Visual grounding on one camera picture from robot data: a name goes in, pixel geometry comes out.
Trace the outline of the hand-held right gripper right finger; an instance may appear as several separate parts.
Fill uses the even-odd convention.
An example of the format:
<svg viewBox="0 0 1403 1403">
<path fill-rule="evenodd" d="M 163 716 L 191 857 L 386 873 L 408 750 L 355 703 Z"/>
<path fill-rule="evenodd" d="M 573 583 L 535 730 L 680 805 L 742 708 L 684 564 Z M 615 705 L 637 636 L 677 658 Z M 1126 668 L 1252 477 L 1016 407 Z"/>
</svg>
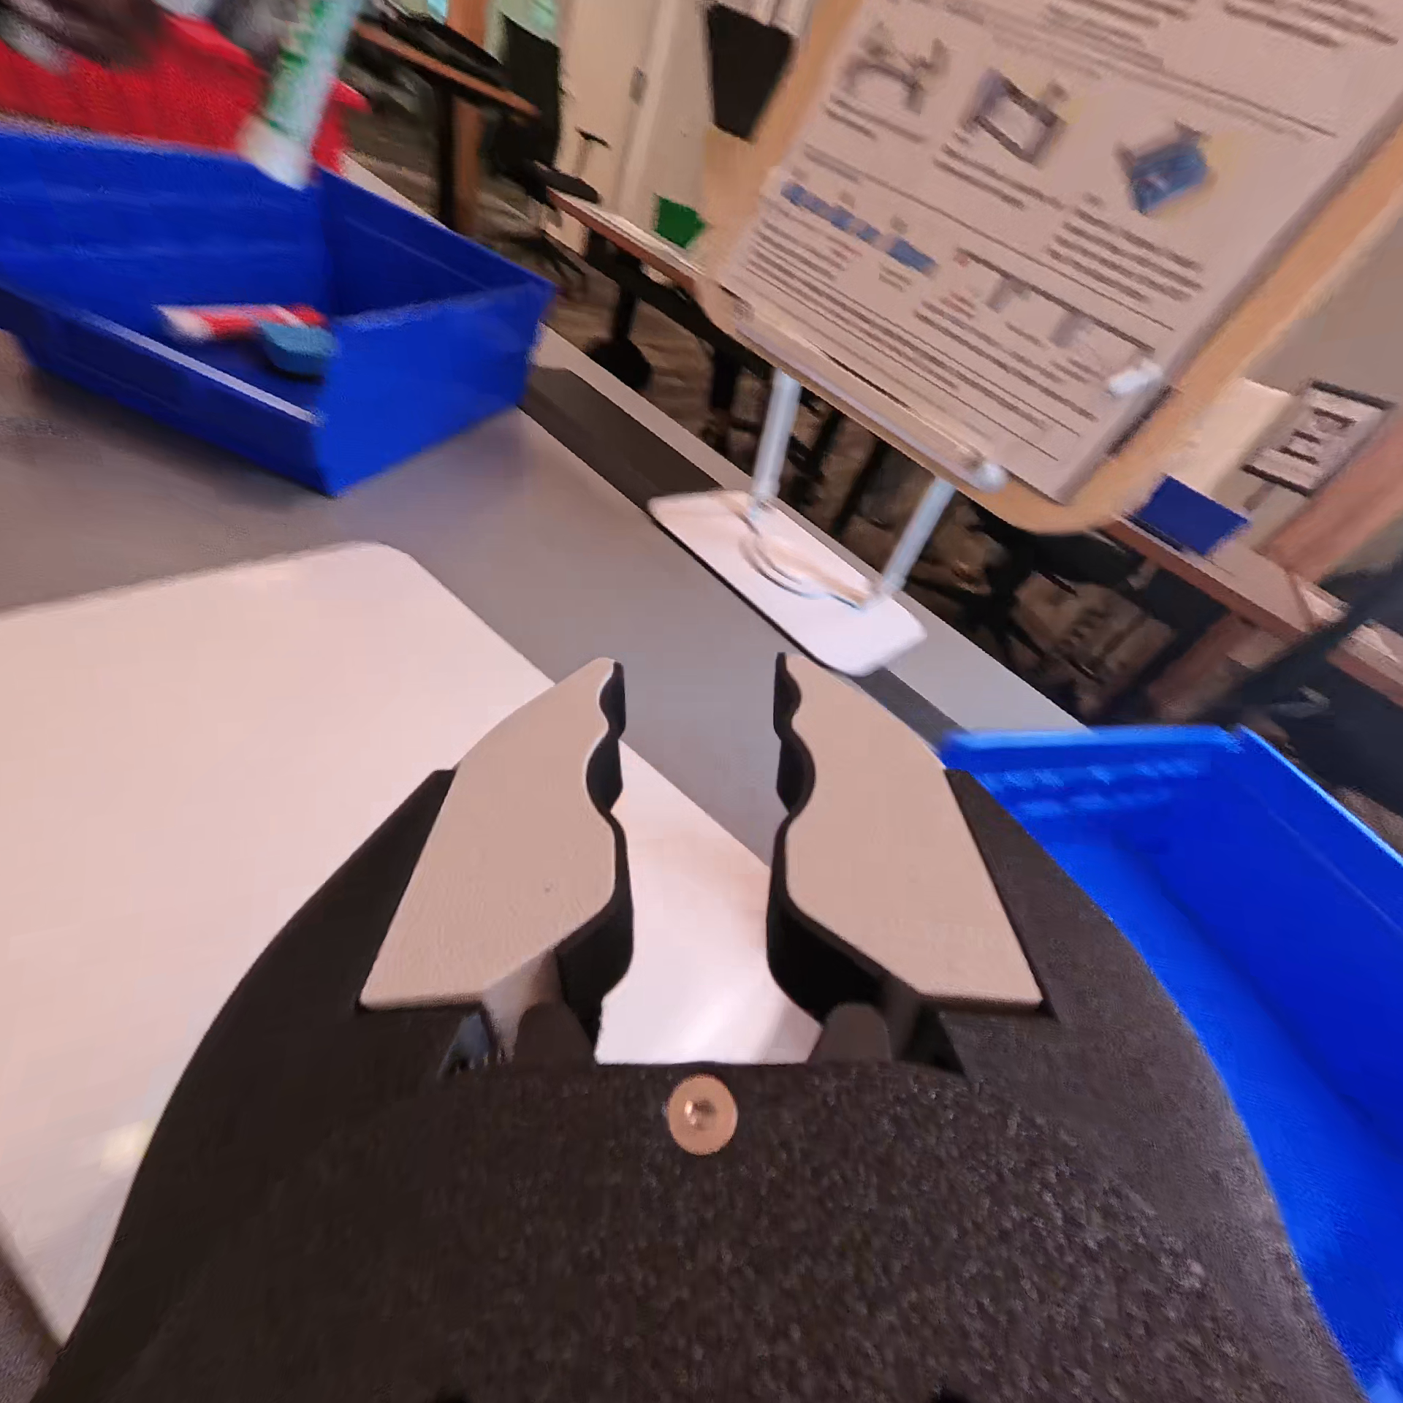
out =
<svg viewBox="0 0 1403 1403">
<path fill-rule="evenodd" d="M 766 957 L 814 1019 L 844 1004 L 1033 1012 L 1044 994 L 936 748 L 877 700 L 781 654 L 784 816 Z"/>
</svg>

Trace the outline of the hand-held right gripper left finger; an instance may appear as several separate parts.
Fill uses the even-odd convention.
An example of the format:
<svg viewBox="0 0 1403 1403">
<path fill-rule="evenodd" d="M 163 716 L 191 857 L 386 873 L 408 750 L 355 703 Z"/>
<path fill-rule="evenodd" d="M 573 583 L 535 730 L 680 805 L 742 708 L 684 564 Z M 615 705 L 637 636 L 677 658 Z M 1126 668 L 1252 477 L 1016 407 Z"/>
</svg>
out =
<svg viewBox="0 0 1403 1403">
<path fill-rule="evenodd" d="M 599 658 L 462 758 L 361 990 L 368 1010 L 560 997 L 600 1015 L 634 955 L 625 676 Z"/>
</svg>

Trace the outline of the white whiteboard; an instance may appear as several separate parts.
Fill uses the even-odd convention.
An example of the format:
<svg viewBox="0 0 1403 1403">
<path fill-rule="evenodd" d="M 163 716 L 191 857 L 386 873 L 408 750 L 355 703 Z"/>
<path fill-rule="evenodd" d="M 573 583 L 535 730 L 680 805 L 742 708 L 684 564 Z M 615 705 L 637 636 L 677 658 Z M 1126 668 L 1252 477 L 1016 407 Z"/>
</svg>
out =
<svg viewBox="0 0 1403 1403">
<path fill-rule="evenodd" d="M 587 661 L 625 670 L 637 952 L 615 1062 L 792 1060 L 772 985 L 781 639 L 692 566 L 463 603 L 356 543 L 4 611 L 4 1247 L 77 1323 L 143 1149 L 291 915 L 435 770 Z"/>
</svg>

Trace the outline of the blue plastic bin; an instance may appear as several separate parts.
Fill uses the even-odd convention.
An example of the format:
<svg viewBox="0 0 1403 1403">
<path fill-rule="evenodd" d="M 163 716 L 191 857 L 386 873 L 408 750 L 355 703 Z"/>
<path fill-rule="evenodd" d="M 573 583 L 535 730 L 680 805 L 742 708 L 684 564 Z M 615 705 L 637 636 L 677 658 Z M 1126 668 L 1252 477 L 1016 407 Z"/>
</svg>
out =
<svg viewBox="0 0 1403 1403">
<path fill-rule="evenodd" d="M 1400 1399 L 1400 853 L 1247 730 L 958 731 L 939 753 L 1146 960 L 1365 1398 Z"/>
<path fill-rule="evenodd" d="M 323 172 L 4 127 L 4 330 L 36 367 L 330 497 L 520 404 L 545 277 Z M 328 315 L 321 379 L 183 344 L 166 307 Z"/>
</svg>

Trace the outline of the blue whiteboard eraser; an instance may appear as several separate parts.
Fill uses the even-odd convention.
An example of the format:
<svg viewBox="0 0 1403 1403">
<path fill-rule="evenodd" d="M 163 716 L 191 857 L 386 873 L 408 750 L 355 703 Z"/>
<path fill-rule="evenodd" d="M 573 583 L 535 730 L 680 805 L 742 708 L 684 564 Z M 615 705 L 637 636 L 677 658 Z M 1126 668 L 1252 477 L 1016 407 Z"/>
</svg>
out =
<svg viewBox="0 0 1403 1403">
<path fill-rule="evenodd" d="M 295 381 L 321 382 L 340 355 L 340 339 L 318 322 L 261 320 L 258 347 L 271 371 Z"/>
</svg>

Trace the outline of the red dry-erase marker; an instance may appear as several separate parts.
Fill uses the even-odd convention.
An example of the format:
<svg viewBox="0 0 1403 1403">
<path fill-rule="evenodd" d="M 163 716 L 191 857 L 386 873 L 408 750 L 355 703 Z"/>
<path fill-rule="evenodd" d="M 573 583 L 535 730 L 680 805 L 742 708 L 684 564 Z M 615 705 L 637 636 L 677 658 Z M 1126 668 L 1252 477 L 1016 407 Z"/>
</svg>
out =
<svg viewBox="0 0 1403 1403">
<path fill-rule="evenodd" d="M 328 327 L 328 315 L 308 304 L 158 304 L 168 337 L 203 345 L 259 339 L 266 327 Z"/>
</svg>

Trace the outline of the green dry-erase marker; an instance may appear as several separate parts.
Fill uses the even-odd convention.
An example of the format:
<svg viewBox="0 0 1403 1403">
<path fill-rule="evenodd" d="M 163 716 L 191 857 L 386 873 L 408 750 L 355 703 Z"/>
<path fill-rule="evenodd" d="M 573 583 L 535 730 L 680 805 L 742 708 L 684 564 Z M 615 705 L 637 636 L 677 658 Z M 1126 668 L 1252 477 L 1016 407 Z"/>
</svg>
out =
<svg viewBox="0 0 1403 1403">
<path fill-rule="evenodd" d="M 239 132 L 243 158 L 274 182 L 308 185 L 318 132 L 363 8 L 363 1 L 308 1 L 286 31 L 264 97 Z"/>
</svg>

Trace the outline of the printed instruction sheet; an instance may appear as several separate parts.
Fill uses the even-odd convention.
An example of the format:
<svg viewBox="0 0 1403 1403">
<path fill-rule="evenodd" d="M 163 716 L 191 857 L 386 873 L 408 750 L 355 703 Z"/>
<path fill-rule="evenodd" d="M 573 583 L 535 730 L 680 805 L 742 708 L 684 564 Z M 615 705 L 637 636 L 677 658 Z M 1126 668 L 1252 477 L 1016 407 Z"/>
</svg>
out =
<svg viewBox="0 0 1403 1403">
<path fill-rule="evenodd" d="M 978 484 L 1070 502 L 1400 133 L 1400 3 L 824 3 L 712 295 Z"/>
</svg>

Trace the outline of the black office chair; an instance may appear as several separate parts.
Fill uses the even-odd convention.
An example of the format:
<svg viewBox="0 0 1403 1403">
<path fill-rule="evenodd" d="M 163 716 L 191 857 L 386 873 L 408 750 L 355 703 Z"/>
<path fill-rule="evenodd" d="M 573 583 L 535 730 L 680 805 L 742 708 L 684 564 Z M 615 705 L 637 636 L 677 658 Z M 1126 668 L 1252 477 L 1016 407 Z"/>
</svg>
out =
<svg viewBox="0 0 1403 1403">
<path fill-rule="evenodd" d="M 503 18 L 502 63 L 512 90 L 528 100 L 537 115 L 507 115 L 488 143 L 488 163 L 505 182 L 517 185 L 532 207 L 528 232 L 508 234 L 507 245 L 535 257 L 547 269 L 583 285 L 585 267 L 563 252 L 547 232 L 547 219 L 558 215 L 555 195 L 599 205 L 599 188 L 585 178 L 585 163 L 594 147 L 609 140 L 578 128 L 582 142 L 577 168 L 557 163 L 563 137 L 562 53 L 557 43 L 542 38 L 518 20 Z"/>
</svg>

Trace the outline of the wooden desk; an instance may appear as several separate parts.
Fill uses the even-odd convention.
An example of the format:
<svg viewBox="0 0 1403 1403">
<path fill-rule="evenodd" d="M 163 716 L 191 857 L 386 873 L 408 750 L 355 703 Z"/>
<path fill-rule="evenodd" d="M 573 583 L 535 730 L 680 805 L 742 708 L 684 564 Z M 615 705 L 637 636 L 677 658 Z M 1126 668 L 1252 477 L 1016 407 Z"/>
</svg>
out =
<svg viewBox="0 0 1403 1403">
<path fill-rule="evenodd" d="M 430 92 L 428 125 L 435 155 L 435 215 L 457 234 L 472 234 L 478 209 L 480 187 L 480 122 L 472 118 L 463 132 L 462 112 L 493 112 L 498 115 L 535 117 L 535 107 L 518 97 L 497 62 L 488 62 L 485 50 L 468 55 L 463 48 L 472 40 L 443 41 L 411 20 L 395 18 L 386 10 L 365 15 L 355 28 L 353 60 L 365 68 L 365 60 L 410 72 Z"/>
</svg>

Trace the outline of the red plastic bin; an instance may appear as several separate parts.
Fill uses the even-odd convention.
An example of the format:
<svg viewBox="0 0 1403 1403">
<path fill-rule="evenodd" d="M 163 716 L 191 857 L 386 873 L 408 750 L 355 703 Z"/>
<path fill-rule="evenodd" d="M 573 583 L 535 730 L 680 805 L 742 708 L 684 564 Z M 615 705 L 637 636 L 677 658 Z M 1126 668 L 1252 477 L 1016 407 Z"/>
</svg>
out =
<svg viewBox="0 0 1403 1403">
<path fill-rule="evenodd" d="M 41 63 L 2 45 L 2 107 L 17 117 L 134 140 L 233 152 L 269 78 L 208 20 L 168 15 L 146 58 Z"/>
</svg>

